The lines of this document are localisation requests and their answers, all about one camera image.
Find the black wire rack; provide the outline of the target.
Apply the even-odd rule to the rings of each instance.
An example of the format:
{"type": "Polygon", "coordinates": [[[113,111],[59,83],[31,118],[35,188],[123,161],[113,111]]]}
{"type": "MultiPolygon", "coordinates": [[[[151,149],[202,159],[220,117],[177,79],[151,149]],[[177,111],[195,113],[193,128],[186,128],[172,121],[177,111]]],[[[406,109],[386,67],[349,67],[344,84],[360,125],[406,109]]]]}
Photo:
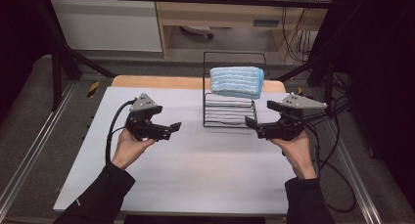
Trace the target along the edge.
{"type": "Polygon", "coordinates": [[[267,71],[265,55],[259,52],[204,52],[203,127],[246,128],[246,116],[256,119],[254,100],[212,94],[209,71],[213,67],[260,67],[267,71]]]}

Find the person's right hand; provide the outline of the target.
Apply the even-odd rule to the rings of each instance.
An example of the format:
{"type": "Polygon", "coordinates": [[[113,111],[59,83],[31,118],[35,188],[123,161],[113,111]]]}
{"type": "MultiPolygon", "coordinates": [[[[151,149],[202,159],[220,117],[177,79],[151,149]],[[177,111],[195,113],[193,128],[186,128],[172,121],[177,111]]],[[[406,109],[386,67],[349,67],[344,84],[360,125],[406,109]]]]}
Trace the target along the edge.
{"type": "Polygon", "coordinates": [[[300,180],[317,177],[311,159],[310,141],[305,131],[291,141],[270,139],[270,142],[282,150],[300,180]]]}

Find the aluminium rail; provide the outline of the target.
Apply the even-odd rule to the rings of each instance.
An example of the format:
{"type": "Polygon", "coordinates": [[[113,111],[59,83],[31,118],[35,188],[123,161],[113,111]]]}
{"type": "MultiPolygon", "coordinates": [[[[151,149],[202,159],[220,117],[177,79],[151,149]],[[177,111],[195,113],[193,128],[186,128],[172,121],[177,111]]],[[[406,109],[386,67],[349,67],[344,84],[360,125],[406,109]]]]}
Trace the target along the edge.
{"type": "Polygon", "coordinates": [[[66,106],[68,105],[72,93],[77,85],[77,81],[69,81],[67,83],[63,92],[63,99],[57,105],[57,107],[49,113],[46,121],[44,122],[40,131],[36,135],[36,138],[31,143],[29,149],[25,153],[23,160],[19,164],[19,167],[13,174],[12,178],[8,181],[6,188],[0,194],[0,222],[2,222],[5,219],[6,214],[12,206],[26,177],[28,176],[35,162],[37,161],[37,158],[42,152],[42,149],[44,148],[51,133],[53,132],[63,111],[66,109],[66,106]]]}
{"type": "Polygon", "coordinates": [[[360,176],[357,167],[355,166],[351,156],[349,155],[344,141],[337,134],[336,124],[333,119],[329,119],[327,122],[327,129],[330,131],[334,140],[339,139],[337,144],[337,157],[343,167],[346,174],[347,181],[350,183],[351,188],[355,192],[355,197],[362,215],[367,224],[383,224],[382,218],[378,212],[377,207],[374,205],[372,198],[360,176]]]}

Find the white cabinet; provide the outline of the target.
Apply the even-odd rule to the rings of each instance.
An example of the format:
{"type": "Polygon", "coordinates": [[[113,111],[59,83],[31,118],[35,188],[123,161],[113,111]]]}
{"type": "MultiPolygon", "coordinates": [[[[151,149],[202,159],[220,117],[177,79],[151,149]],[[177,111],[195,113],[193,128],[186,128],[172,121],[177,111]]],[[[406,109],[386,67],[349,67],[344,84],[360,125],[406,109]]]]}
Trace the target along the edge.
{"type": "Polygon", "coordinates": [[[160,52],[154,2],[51,0],[67,43],[76,50],[160,52]]]}

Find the wooden desk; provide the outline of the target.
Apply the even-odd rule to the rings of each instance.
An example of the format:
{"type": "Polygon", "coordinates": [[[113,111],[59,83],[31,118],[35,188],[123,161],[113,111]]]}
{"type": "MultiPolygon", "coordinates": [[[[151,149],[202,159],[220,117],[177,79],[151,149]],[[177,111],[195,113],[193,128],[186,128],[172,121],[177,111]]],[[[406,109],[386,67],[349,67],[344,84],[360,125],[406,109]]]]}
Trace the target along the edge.
{"type": "Polygon", "coordinates": [[[156,8],[165,52],[174,26],[256,27],[271,32],[283,61],[294,54],[298,32],[318,31],[327,13],[325,9],[168,2],[158,2],[156,8]]]}

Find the wooden board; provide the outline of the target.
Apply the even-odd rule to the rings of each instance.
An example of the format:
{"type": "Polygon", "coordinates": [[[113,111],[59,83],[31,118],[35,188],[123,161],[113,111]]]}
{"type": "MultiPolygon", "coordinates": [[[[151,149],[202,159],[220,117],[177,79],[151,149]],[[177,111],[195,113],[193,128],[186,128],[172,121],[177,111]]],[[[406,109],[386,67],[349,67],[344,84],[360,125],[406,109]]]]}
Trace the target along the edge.
{"type": "Polygon", "coordinates": [[[183,76],[119,75],[112,87],[162,88],[162,89],[208,89],[210,79],[183,76]]]}

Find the blue striped towel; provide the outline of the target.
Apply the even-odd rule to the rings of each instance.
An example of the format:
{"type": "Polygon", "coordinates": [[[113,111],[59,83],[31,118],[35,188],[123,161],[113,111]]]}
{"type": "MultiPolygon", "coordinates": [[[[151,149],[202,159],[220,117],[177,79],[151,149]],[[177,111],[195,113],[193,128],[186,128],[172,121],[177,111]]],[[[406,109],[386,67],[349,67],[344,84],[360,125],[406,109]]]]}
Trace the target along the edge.
{"type": "Polygon", "coordinates": [[[209,71],[210,90],[226,97],[260,98],[264,72],[259,67],[214,67],[209,71]]]}

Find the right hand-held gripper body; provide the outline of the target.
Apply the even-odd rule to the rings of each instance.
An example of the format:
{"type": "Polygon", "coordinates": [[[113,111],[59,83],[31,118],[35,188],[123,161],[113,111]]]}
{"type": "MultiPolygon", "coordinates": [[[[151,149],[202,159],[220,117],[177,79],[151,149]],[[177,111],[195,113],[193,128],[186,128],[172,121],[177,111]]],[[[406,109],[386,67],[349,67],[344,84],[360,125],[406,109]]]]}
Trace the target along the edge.
{"type": "Polygon", "coordinates": [[[304,96],[290,93],[284,99],[277,101],[281,106],[287,108],[285,112],[279,112],[280,119],[277,121],[277,138],[291,141],[296,138],[303,130],[305,121],[303,120],[304,110],[325,110],[328,105],[304,96]]]}

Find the yellow handled tool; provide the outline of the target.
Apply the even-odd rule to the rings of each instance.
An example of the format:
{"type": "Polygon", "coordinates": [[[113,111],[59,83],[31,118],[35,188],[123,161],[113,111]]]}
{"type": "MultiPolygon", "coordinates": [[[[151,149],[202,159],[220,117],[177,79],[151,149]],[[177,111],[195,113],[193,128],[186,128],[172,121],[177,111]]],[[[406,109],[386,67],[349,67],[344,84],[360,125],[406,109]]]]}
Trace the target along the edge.
{"type": "Polygon", "coordinates": [[[91,85],[91,87],[88,91],[87,98],[93,98],[93,96],[94,96],[96,90],[98,89],[99,85],[100,85],[100,81],[94,81],[92,83],[92,85],[91,85]]]}

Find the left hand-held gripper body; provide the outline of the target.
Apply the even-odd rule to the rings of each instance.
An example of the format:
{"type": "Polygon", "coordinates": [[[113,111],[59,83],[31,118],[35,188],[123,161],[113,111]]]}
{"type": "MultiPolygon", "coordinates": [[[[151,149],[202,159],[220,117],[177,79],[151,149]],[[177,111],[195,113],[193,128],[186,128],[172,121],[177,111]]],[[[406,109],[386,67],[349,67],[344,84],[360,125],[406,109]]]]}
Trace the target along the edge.
{"type": "Polygon", "coordinates": [[[161,113],[162,106],[156,104],[146,93],[137,97],[129,110],[125,122],[126,129],[139,141],[148,138],[154,124],[151,119],[161,113]]]}

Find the person's left hand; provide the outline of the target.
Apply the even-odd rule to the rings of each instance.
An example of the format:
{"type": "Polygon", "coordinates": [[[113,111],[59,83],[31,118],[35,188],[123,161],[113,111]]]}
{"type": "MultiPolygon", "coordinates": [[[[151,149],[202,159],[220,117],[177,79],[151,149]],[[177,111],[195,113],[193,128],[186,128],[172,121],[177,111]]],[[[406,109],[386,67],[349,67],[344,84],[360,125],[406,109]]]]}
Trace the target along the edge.
{"type": "Polygon", "coordinates": [[[118,136],[112,164],[125,170],[155,143],[154,139],[139,141],[127,129],[123,129],[118,136]]]}

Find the black metal frame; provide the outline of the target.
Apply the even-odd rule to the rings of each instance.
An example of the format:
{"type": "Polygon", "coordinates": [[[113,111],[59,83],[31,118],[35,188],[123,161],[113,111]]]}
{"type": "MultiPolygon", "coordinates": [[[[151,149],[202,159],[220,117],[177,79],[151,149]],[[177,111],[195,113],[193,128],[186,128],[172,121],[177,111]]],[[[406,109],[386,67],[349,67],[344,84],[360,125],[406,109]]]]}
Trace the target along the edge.
{"type": "MultiPolygon", "coordinates": [[[[53,78],[54,78],[54,106],[55,109],[63,99],[59,66],[64,69],[70,79],[79,79],[81,73],[75,60],[103,74],[105,77],[115,77],[115,74],[93,63],[86,57],[75,52],[65,40],[60,26],[53,20],[52,14],[44,3],[47,0],[32,0],[33,5],[41,15],[49,30],[50,44],[54,47],[53,78]]],[[[194,4],[223,4],[241,6],[262,6],[280,8],[312,8],[312,9],[338,9],[345,2],[327,0],[116,0],[116,1],[144,1],[144,2],[168,2],[168,3],[194,3],[194,4]]]]}

